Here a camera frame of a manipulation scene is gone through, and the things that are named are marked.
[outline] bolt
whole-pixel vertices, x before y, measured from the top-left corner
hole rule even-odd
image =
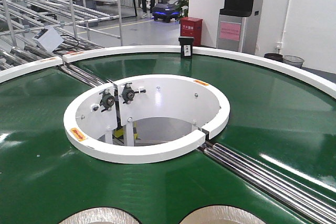
[[[128,92],[128,93],[126,94],[126,97],[127,97],[128,99],[133,99],[133,98],[134,98],[134,93],[133,93],[133,92]]]

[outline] water dispenser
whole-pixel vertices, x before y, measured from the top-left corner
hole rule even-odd
[[[219,10],[217,48],[255,54],[263,0],[225,0]]]

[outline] trash bin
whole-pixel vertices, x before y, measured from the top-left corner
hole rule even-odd
[[[268,52],[264,55],[264,58],[282,62],[283,55],[276,54],[275,52]]]
[[[297,68],[301,68],[302,64],[304,63],[304,59],[297,57],[297,56],[292,56],[292,55],[285,55],[283,57],[283,60],[284,60],[283,61],[284,63],[297,67]]]
[[[190,36],[179,36],[178,38],[181,45],[181,58],[193,57],[193,41],[194,37]]]
[[[181,36],[194,37],[193,46],[201,45],[202,37],[202,19],[184,17],[180,18],[181,23]]]

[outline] warning sticker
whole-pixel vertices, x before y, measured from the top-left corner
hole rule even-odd
[[[220,24],[220,39],[239,41],[241,24],[230,22],[220,22]]]
[[[198,84],[201,84],[203,86],[209,86],[208,83],[204,82],[204,81],[200,81],[200,80],[194,80],[194,82],[197,82]]]
[[[84,140],[86,139],[86,137],[84,136],[84,134],[81,133],[81,132],[79,131],[79,129],[77,129],[77,128],[72,128],[72,129],[70,129],[70,130],[71,130],[71,132],[73,133],[73,135],[75,136],[75,138],[77,138],[78,141],[82,142],[82,141],[84,141]]]
[[[83,51],[82,52],[73,52],[73,53],[71,53],[69,55],[80,55],[80,54],[84,54],[84,52]]]
[[[40,62],[48,61],[48,60],[56,60],[56,59],[57,59],[56,57],[52,57],[52,58],[47,58],[47,59],[44,59],[44,60],[40,60]]]

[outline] pink sign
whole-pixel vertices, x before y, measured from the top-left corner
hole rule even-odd
[[[241,24],[221,22],[219,38],[239,41]]]

